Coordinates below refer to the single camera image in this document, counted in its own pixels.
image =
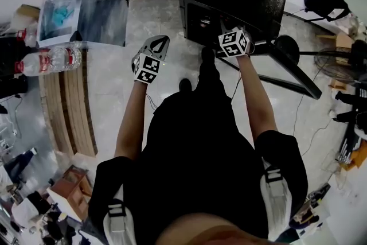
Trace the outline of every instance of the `clear plastic container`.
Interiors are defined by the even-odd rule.
[[[30,53],[16,65],[26,76],[46,75],[76,69],[81,63],[81,52],[77,46],[55,46],[49,51]]]

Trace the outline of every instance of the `black shoe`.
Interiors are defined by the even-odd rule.
[[[189,79],[184,78],[179,82],[178,89],[180,92],[191,92],[193,87]]]
[[[204,47],[201,51],[201,59],[203,63],[214,63],[214,51],[209,47]]]

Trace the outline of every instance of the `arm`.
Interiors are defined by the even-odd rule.
[[[247,112],[253,141],[263,132],[277,131],[268,95],[247,55],[237,57],[245,91]]]
[[[135,160],[142,151],[147,87],[139,81],[134,83],[117,136],[115,157],[125,156]]]

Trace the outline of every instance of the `black and white cube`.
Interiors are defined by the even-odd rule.
[[[220,35],[219,44],[228,57],[245,55],[250,50],[250,40],[242,30]]]
[[[134,77],[135,80],[139,80],[146,84],[151,84],[159,71],[159,65],[161,61],[151,56],[140,53],[135,60]]]

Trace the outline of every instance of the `clear plastic bottle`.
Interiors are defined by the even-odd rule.
[[[49,51],[27,54],[17,69],[26,76],[39,76],[48,73],[70,71],[81,63],[81,52],[77,48],[56,46]]]

